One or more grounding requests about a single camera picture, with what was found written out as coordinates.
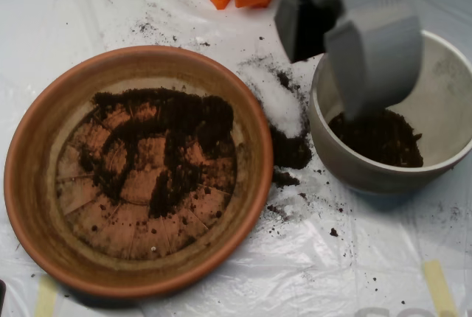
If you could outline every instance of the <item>gray ceramic pot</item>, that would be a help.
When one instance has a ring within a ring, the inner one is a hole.
[[[326,168],[353,189],[392,194],[422,187],[451,169],[472,148],[472,66],[449,42],[430,32],[423,32],[423,38],[423,66],[416,88],[390,108],[423,135],[418,141],[423,167],[387,166],[343,144],[328,127],[342,112],[329,57],[324,55],[316,68],[310,93],[316,152]]]

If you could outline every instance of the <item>masking tape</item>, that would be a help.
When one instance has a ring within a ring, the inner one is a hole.
[[[57,294],[56,282],[49,275],[43,275],[39,280],[35,317],[52,317]]]
[[[423,263],[423,270],[439,317],[458,317],[456,305],[449,292],[441,264],[438,260]]]

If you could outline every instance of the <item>pot rim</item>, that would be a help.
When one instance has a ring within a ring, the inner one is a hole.
[[[171,279],[164,280],[162,282],[156,282],[149,285],[143,285],[139,287],[109,287],[99,285],[93,282],[87,282],[82,280],[78,276],[72,276],[66,269],[58,267],[49,261],[48,256],[43,256],[35,247],[35,243],[28,238],[25,228],[21,224],[21,213],[18,207],[15,205],[15,198],[13,197],[13,187],[15,178],[12,175],[13,162],[18,155],[18,143],[24,136],[28,136],[27,129],[31,122],[31,116],[36,112],[37,108],[47,100],[51,94],[55,93],[58,86],[67,83],[69,78],[73,77],[77,73],[81,73],[82,70],[100,65],[102,62],[107,61],[116,56],[125,57],[128,55],[135,55],[136,53],[151,53],[155,55],[175,55],[178,57],[186,57],[198,61],[204,64],[207,68],[214,69],[219,73],[227,82],[232,83],[236,86],[239,91],[246,96],[248,106],[250,107],[254,117],[259,125],[259,137],[261,142],[265,145],[261,151],[263,172],[261,174],[261,182],[257,192],[254,196],[254,203],[250,208],[247,216],[244,218],[240,227],[237,231],[229,238],[224,245],[216,251],[208,260],[202,262],[200,265],[186,271],[183,274],[179,274]],[[272,152],[272,141],[271,135],[268,128],[266,116],[263,113],[262,108],[256,101],[253,93],[243,83],[243,81],[237,77],[234,73],[222,66],[218,62],[200,55],[196,52],[191,52],[186,49],[175,48],[171,46],[131,46],[121,49],[115,49],[110,52],[97,55],[82,63],[74,66],[55,81],[53,81],[48,87],[46,87],[36,100],[28,108],[27,112],[21,119],[10,143],[10,148],[7,154],[7,160],[4,168],[4,198],[5,205],[7,207],[8,217],[13,227],[18,240],[24,247],[25,251],[31,256],[31,258],[48,274],[53,276],[56,280],[85,293],[109,297],[109,298],[142,298],[157,295],[160,293],[169,293],[184,286],[190,285],[196,282],[201,277],[208,274],[210,271],[219,266],[246,238],[249,232],[254,227],[255,223],[259,219],[260,213],[266,203],[268,191],[271,186],[271,177],[273,169],[273,152]]]
[[[441,38],[438,35],[435,35],[434,33],[428,32],[423,30],[423,39],[432,39],[433,41],[436,41],[437,43],[441,44],[444,46],[446,49],[450,50],[453,52],[465,65],[467,68],[468,72],[470,75],[472,75],[472,64],[468,61],[468,59],[456,48],[453,46],[451,43],[447,42],[447,40]],[[324,54],[322,58],[319,61],[318,66],[316,67],[316,73],[319,73],[319,67],[320,66],[325,66],[326,60],[328,56],[327,54]],[[311,97],[313,99],[313,104],[316,109],[316,115],[318,118],[320,118],[321,123],[323,124],[323,128],[330,134],[330,137],[332,140],[334,140],[338,146],[342,147],[344,151],[347,151],[350,155],[356,157],[359,161],[365,162],[373,167],[376,167],[378,170],[384,170],[384,171],[389,171],[389,172],[394,172],[394,173],[428,173],[428,172],[436,172],[438,170],[442,170],[445,168],[448,168],[454,164],[456,164],[460,159],[462,159],[464,156],[466,156],[471,150],[472,150],[472,139],[454,156],[448,158],[447,160],[440,162],[439,164],[433,164],[431,166],[426,166],[426,167],[396,167],[396,166],[391,166],[388,164],[382,164],[380,162],[373,161],[365,156],[360,155],[359,153],[355,152],[352,150],[350,147],[346,146],[345,143],[343,143],[332,130],[330,129],[328,123],[326,122],[325,117],[323,116],[321,112],[321,108],[319,107],[318,103],[318,90],[317,90],[317,85],[318,83],[315,84],[315,81],[313,81],[313,87],[311,89]]]

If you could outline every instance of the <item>scattered soil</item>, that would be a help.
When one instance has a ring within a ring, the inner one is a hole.
[[[270,212],[274,212],[275,214],[280,215],[284,221],[288,221],[289,217],[283,209],[279,209],[274,205],[269,205],[269,206],[267,206],[267,210],[270,211]]]
[[[277,188],[283,188],[286,186],[297,186],[300,184],[300,181],[297,178],[294,178],[288,172],[279,172],[274,170],[272,174],[272,183],[275,183]]]
[[[308,145],[307,133],[304,129],[295,138],[287,136],[271,125],[272,146],[274,147],[274,165],[301,170],[310,162],[313,154]]]
[[[397,167],[422,167],[423,157],[405,118],[383,110],[354,122],[346,122],[343,113],[329,124],[336,136],[355,152],[376,162]]]
[[[138,141],[141,139],[165,135],[166,170],[156,178],[150,198],[149,217],[174,213],[185,195],[201,183],[204,168],[185,159],[189,140],[196,139],[208,159],[235,156],[230,134],[233,110],[220,97],[199,97],[159,88],[134,89],[121,94],[98,93],[93,102],[97,106],[95,114],[98,114],[100,121],[106,119],[118,105],[126,108],[131,115],[128,121],[111,131],[103,144],[103,155],[99,160],[85,148],[80,151],[80,166],[86,172],[94,173],[94,185],[110,198],[112,205],[123,201],[121,191],[130,171],[136,167]],[[145,103],[156,107],[159,112],[146,120],[133,117],[139,106]],[[105,166],[105,155],[116,143],[124,145],[126,149],[126,161],[120,173]]]
[[[289,90],[288,84],[290,83],[290,79],[288,78],[287,73],[280,70],[277,72],[277,78],[279,79],[280,85]]]

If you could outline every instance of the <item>clay pot saucer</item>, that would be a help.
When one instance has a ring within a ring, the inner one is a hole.
[[[202,172],[166,212],[151,208],[159,176],[170,171],[169,130],[135,139],[118,201],[98,170],[117,179],[130,151],[117,129],[130,118],[156,117],[159,106],[94,102],[100,92],[159,88],[221,97],[234,114],[231,138],[218,142],[218,153],[184,139],[182,156]],[[4,195],[18,239],[46,272],[84,293],[138,298],[191,284],[228,257],[266,202],[272,161],[267,121],[233,73],[183,49],[131,47],[75,66],[34,101],[10,145]]]

